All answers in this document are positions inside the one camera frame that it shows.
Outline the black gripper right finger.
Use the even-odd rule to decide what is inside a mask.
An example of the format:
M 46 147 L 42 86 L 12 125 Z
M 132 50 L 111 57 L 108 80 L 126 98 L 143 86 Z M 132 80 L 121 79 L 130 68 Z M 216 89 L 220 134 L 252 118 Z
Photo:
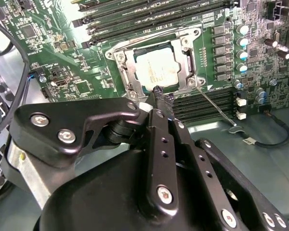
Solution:
M 210 141 L 193 140 L 170 112 L 170 231 L 288 231 L 272 203 Z

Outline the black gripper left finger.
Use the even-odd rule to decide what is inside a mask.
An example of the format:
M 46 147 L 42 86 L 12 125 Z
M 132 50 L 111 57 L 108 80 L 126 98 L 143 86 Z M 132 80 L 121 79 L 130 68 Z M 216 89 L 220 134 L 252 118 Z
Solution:
M 75 162 L 95 150 L 129 143 L 147 154 L 141 203 L 149 213 L 178 210 L 174 138 L 174 95 L 155 87 L 136 104 L 127 98 L 29 104 L 11 123 L 11 164 L 41 208 L 75 176 Z

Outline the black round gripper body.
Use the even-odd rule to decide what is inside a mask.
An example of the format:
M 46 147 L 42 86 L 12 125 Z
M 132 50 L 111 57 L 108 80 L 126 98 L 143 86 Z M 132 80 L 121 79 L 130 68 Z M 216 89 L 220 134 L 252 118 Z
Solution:
M 138 202 L 144 194 L 147 157 L 125 151 L 59 187 L 49 198 L 39 231 L 215 231 L 195 175 L 177 167 L 179 210 L 168 222 L 144 216 Z

